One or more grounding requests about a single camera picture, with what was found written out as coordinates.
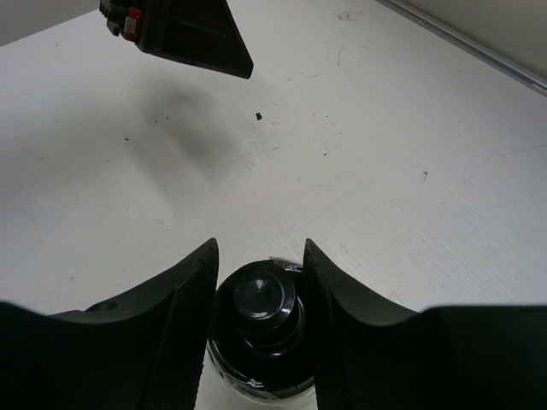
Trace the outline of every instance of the red component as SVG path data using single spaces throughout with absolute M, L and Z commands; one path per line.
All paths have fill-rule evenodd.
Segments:
M 124 25 L 121 35 L 127 41 L 138 42 L 138 36 L 140 35 L 140 19 L 143 12 L 134 7 L 130 7 L 127 11 L 126 24 Z

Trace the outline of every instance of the black bottle cap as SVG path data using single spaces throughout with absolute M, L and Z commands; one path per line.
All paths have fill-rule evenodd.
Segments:
M 289 276 L 274 264 L 262 265 L 235 284 L 236 326 L 249 335 L 271 333 L 287 321 L 296 299 Z

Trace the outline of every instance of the beige panel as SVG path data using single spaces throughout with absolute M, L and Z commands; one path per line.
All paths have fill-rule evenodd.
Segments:
M 547 78 L 547 0 L 405 0 Z

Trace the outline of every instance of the black bottle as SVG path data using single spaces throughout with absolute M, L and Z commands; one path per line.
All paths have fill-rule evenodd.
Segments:
M 259 261 L 238 269 L 217 290 L 209 356 L 248 398 L 295 400 L 313 387 L 302 286 L 300 266 Z

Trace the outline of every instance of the tabletop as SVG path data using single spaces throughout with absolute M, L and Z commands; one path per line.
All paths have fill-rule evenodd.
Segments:
M 0 299 L 84 309 L 209 237 L 220 281 L 310 237 L 416 310 L 547 300 L 545 97 L 372 0 L 230 6 L 250 80 L 98 11 L 0 48 Z M 219 383 L 197 408 L 244 408 Z

